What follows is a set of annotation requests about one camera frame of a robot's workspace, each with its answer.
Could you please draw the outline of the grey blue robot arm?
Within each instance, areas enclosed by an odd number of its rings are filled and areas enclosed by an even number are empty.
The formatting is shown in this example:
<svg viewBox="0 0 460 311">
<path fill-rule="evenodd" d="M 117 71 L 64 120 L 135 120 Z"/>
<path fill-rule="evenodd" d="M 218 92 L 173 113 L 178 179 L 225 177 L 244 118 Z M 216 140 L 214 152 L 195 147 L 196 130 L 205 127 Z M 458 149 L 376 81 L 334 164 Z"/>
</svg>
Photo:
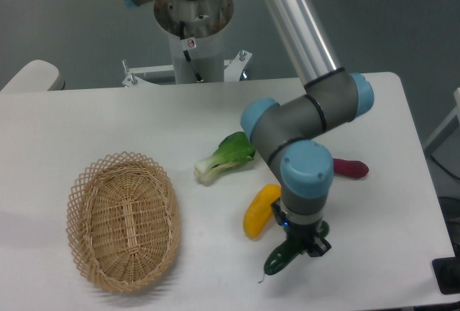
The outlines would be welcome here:
<svg viewBox="0 0 460 311">
<path fill-rule="evenodd" d="M 329 151 L 314 139 L 368 112 L 372 87 L 349 74 L 331 48 L 311 0 L 264 0 L 305 89 L 279 104 L 255 101 L 241 116 L 241 127 L 279 180 L 280 200 L 273 206 L 287 243 L 299 252 L 321 256 L 329 243 L 321 233 L 323 207 L 334 177 Z M 155 19 L 168 33 L 177 83 L 224 80 L 219 35 L 231 21 L 232 0 L 124 0 L 155 5 Z"/>
</svg>

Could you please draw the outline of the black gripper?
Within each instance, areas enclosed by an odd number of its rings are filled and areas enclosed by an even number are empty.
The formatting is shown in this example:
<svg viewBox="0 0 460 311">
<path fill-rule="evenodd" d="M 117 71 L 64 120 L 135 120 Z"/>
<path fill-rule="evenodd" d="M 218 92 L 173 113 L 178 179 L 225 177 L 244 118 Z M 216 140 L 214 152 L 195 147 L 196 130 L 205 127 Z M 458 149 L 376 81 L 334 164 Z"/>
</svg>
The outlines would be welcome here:
<svg viewBox="0 0 460 311">
<path fill-rule="evenodd" d="M 270 207 L 277 224 L 286 232 L 287 239 L 305 250 L 309 257 L 321 257 L 331 249 L 326 240 L 328 231 L 321 231 L 322 218 L 309 224 L 294 223 L 282 211 L 280 198 L 272 202 Z"/>
</svg>

